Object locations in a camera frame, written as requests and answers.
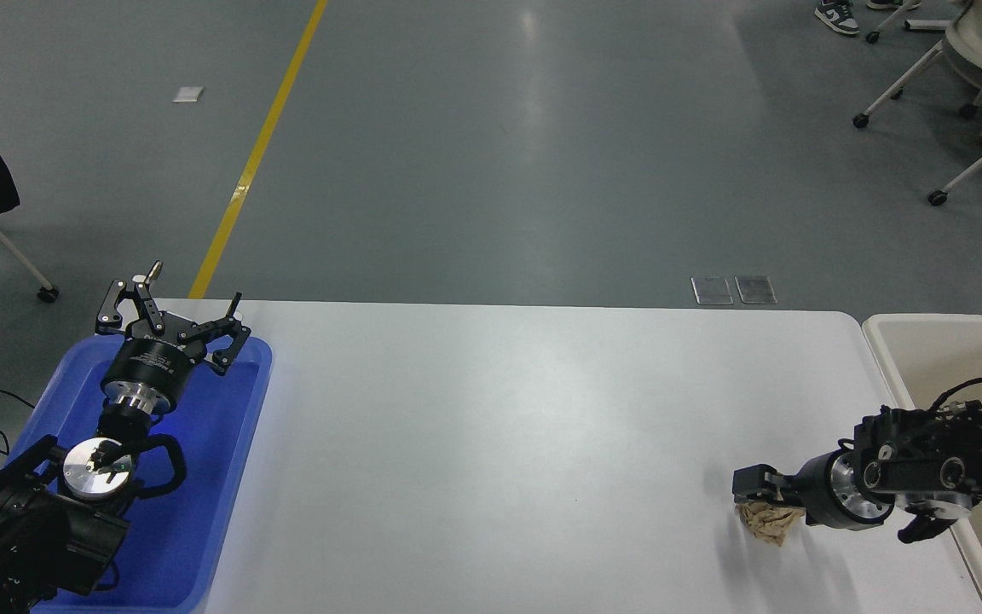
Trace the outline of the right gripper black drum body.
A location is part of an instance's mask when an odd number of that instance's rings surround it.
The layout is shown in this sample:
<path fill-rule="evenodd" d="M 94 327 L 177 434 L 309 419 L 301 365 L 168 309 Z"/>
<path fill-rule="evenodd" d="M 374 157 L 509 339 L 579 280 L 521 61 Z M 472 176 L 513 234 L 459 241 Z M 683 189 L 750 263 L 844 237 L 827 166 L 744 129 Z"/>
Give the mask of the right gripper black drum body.
<path fill-rule="evenodd" d="M 835 501 L 831 475 L 841 452 L 829 452 L 808 460 L 796 474 L 796 492 L 810 527 L 842 527 L 843 516 Z"/>

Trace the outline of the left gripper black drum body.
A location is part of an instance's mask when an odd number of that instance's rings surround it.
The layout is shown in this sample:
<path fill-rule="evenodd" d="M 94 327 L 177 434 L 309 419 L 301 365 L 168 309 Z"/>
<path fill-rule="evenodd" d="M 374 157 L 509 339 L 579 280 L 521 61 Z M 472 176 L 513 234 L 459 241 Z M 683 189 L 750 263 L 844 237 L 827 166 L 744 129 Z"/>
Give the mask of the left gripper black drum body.
<path fill-rule="evenodd" d="M 114 400 L 147 389 L 166 402 L 180 401 L 192 370 L 204 358 L 204 343 L 196 339 L 180 345 L 176 333 L 172 339 L 134 337 L 129 332 L 122 337 L 124 342 L 101 380 L 105 397 Z"/>

